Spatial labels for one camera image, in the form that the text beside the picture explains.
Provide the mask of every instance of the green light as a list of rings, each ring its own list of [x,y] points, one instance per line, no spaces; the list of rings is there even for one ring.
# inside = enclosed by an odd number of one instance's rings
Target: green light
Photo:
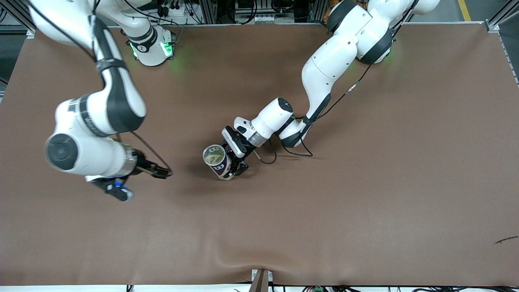
[[[162,50],[164,51],[164,54],[166,54],[166,56],[171,56],[171,54],[172,54],[171,44],[160,42],[160,45],[162,47]]]
[[[133,51],[133,55],[137,58],[137,53],[135,52],[135,48],[133,47],[132,43],[130,43],[130,47],[131,47],[131,49]]]

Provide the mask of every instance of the black strap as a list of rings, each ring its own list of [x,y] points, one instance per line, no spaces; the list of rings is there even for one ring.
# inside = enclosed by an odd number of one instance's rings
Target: black strap
[[[112,67],[121,67],[121,68],[126,69],[126,64],[122,60],[113,59],[113,58],[112,59],[101,59],[95,63],[95,69],[97,70],[97,72],[99,74],[101,74],[101,72],[103,72],[104,70],[112,68]]]

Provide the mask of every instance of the brown table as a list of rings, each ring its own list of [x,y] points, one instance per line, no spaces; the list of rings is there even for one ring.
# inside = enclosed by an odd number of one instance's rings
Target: brown table
[[[0,284],[232,283],[257,268],[289,285],[519,283],[519,239],[495,244],[519,235],[519,91],[484,25],[406,25],[310,131],[315,157],[275,143],[275,164],[250,157],[230,182],[202,150],[277,96],[305,113],[301,69],[325,29],[187,28],[155,68],[114,34],[148,106],[138,133],[175,175],[131,178],[121,203],[46,163],[58,103],[102,84],[79,49],[37,33],[0,104]]]

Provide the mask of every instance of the yellow floor line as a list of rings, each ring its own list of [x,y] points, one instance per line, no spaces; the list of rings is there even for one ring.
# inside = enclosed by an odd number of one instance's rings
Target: yellow floor line
[[[467,5],[465,4],[465,0],[458,0],[459,9],[461,9],[461,14],[463,15],[464,21],[471,21],[469,11],[467,10]]]

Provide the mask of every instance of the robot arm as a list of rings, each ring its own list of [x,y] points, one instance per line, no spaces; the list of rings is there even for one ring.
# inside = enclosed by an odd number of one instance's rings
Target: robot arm
[[[292,114],[292,107],[282,98],[277,98],[265,107],[252,121],[238,117],[233,130],[227,126],[223,131],[225,141],[220,145],[228,147],[222,161],[229,161],[226,171],[215,171],[218,177],[228,180],[240,175],[248,165],[244,159],[260,147],[272,135],[278,136],[284,147],[293,148],[302,143],[309,129],[322,114],[331,99],[331,89],[337,79],[344,74],[355,58],[365,64],[382,61],[389,53],[392,32],[389,25],[409,9],[418,14],[426,14],[436,7],[439,0],[370,0],[368,11],[355,2],[344,0],[337,4],[328,18],[328,39],[305,63],[302,80],[310,102],[310,108],[302,121]],[[204,152],[206,164],[213,168],[213,161]]]
[[[101,91],[67,100],[57,107],[56,128],[45,145],[47,160],[54,168],[86,176],[106,193],[126,201],[133,193],[116,178],[126,180],[142,171],[157,178],[171,175],[168,169],[147,161],[141,151],[108,137],[138,129],[146,115],[146,106],[110,31],[99,18],[90,15],[91,7],[82,1],[64,1],[57,4],[61,13],[54,14],[57,10],[51,5],[46,0],[33,0],[31,13],[38,28],[66,42],[66,37],[49,25],[41,13],[55,19],[53,22],[78,43],[92,49],[105,86]]]

